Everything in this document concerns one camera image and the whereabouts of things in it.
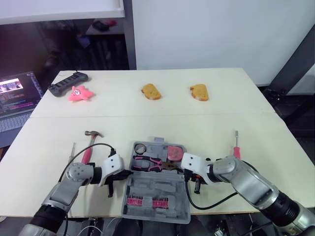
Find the hammer head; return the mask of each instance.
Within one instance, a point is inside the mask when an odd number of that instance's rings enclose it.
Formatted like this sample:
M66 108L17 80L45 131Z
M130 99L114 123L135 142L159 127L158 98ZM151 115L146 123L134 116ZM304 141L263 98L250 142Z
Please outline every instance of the hammer head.
M85 131L85 133L84 133L85 135L87 135L87 136L101 136L102 138L103 138L103 135L102 134L100 134L100 133L98 133L97 131Z

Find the gray plastic case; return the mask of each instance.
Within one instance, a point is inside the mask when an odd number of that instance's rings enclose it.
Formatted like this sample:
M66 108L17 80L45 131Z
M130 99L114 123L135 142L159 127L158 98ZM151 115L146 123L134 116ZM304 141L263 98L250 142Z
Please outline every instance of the gray plastic case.
M137 144L144 144L146 152L142 155L167 160L167 147L177 146L186 152L182 145L167 144L163 138L155 138L154 143L135 142L132 147L130 169L133 165L143 168L156 164L146 160L135 160L138 155L134 151ZM181 162L174 162L178 167ZM151 220L176 224L190 222L189 202L185 191L183 174L177 170L162 170L161 172L144 172L132 170L133 174L127 178L123 199L122 217L127 219ZM142 206L127 205L128 196L143 197ZM153 208L153 199L168 199L168 209Z

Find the hammer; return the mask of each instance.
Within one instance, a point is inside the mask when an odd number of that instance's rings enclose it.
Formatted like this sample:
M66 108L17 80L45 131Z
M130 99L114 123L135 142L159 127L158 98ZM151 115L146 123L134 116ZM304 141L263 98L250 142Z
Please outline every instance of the hammer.
M89 135L91 136L91 141L90 141L89 146L94 144L94 141L95 141L95 138L97 137L97 135L103 137L103 135L101 135L97 131L85 131L84 134L87 136L89 136ZM90 162L91 156L92 156L92 148L89 148L84 152L84 155L83 155L81 162L83 164L88 164Z

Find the bread slice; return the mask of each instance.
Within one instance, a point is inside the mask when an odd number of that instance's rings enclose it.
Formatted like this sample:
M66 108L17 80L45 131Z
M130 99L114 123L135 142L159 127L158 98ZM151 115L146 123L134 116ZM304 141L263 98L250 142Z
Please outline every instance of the bread slice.
M207 87L204 84L198 84L190 87L192 96L199 101L208 101L209 96Z
M160 92L157 90L157 88L153 84L144 85L141 91L149 100L158 100L162 97Z

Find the cable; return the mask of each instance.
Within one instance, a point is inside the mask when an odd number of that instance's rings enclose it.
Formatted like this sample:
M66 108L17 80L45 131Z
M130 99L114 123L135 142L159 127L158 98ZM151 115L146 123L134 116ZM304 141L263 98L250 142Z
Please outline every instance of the cable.
M78 233L78 235L77 236L79 236L84 230L86 230L87 228L95 228L95 229L97 229L99 232L100 232L100 235L102 235L103 234L103 232L102 232L102 230L100 230L98 227L96 227L96 226L93 226L93 225L89 225L89 226L87 226L87 227L85 227L85 228L83 228L79 233Z
M62 174L61 174L61 176L60 176L58 182L61 182L61 180L62 180L62 178L63 178L63 175L64 175L66 169L67 169L68 166L73 162L73 160L74 160L75 158L77 158L77 157L78 157L81 153L83 153L86 149L89 149L89 148L91 148L91 147L93 147L93 146L96 146L96 145L104 145L104 146L110 147L110 148L111 148L111 154L115 152L115 149L114 149L112 146L110 146L109 144L105 144L105 143L93 144L93 145L90 145L90 146L86 147L85 149L79 151L79 153L76 154L71 160L69 160L69 162L68 162L68 164L65 166L65 168L64 168L64 170L63 170L63 172L62 172Z
M67 235L67 231L68 231L68 214L65 215L65 227L64 227L63 236L66 236L66 235Z
M250 163L248 163L248 162L246 162L246 161L243 161L246 165L248 165L249 167L251 167L254 171L256 171L257 173L259 173L258 172L258 170L256 170L256 168L254 167L254 166L252 166Z
M251 214L250 214L250 213L248 213L248 216L250 217L250 219L251 219L251 223L253 224L254 222L253 222L253 220L252 220L252 216L251 216Z
M192 202L192 199L190 197L190 194L189 194L189 190L188 190L188 182L185 181L185 188L186 188L186 193L187 193L187 197L188 197L188 200L190 202L190 204L192 204L192 206L198 210L208 210L208 209L211 209L211 208L214 208L218 205L220 205L221 203L224 203L226 200L230 199L231 197L237 195L237 192L235 193L232 193L230 195L228 195L226 198L223 198L221 201L211 205L211 206L207 206L207 207L199 207L199 206L196 206L193 202Z
M269 226L269 225L272 225L272 222L271 222L271 221L268 222L268 223L266 223L266 224L257 226L256 228L253 228L253 229L249 230L248 232L242 234L241 236L249 235L250 233L253 233L253 232L255 232L255 231L257 231L257 230L260 230L260 229L262 229L262 228L264 228L264 227L266 227L266 226Z
M106 226L106 228L105 228L105 230L104 230L104 232L103 232L104 235L105 235L106 230L108 229L109 225L110 225L114 220L116 220L116 219L121 219L121 217L115 217L114 219L112 219L112 220L108 223L108 225Z

